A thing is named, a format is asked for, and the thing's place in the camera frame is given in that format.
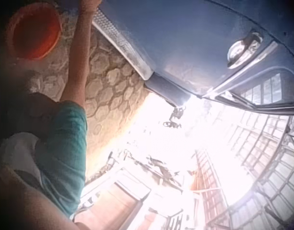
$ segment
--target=door handle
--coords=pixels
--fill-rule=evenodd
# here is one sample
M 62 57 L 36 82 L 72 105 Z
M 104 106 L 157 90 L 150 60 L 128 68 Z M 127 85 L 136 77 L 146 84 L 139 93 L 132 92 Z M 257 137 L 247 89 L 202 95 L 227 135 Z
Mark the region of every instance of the door handle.
M 250 32 L 243 40 L 235 42 L 228 51 L 228 68 L 234 69 L 252 57 L 263 41 L 258 32 Z

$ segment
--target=window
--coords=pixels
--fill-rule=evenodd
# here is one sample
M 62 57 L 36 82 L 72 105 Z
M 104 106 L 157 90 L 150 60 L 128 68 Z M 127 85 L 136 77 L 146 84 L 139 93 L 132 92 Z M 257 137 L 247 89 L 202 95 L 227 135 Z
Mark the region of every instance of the window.
M 280 73 L 264 81 L 261 85 L 246 90 L 241 93 L 241 96 L 253 104 L 271 104 L 280 101 L 282 99 Z

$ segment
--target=sleeve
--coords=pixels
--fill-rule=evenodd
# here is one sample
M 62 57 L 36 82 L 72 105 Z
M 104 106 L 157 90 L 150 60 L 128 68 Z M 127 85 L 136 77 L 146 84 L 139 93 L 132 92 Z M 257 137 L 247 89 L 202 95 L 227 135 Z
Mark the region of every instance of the sleeve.
M 36 147 L 35 161 L 46 196 L 67 217 L 80 202 L 85 184 L 86 114 L 74 102 L 62 102 L 47 140 Z

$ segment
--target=person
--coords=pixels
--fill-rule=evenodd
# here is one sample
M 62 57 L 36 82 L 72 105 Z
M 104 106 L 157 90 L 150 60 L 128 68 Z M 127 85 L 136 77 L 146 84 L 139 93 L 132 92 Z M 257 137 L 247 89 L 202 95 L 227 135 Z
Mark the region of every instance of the person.
M 85 85 L 92 19 L 101 0 L 81 0 L 69 77 L 45 139 L 21 132 L 0 148 L 0 222 L 4 229 L 88 229 L 74 224 L 85 184 Z

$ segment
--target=hand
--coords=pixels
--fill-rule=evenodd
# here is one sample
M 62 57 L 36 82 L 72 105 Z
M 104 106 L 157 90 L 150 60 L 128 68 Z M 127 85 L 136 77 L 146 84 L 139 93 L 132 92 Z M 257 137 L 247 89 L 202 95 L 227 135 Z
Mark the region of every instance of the hand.
M 81 12 L 95 13 L 102 0 L 81 0 Z

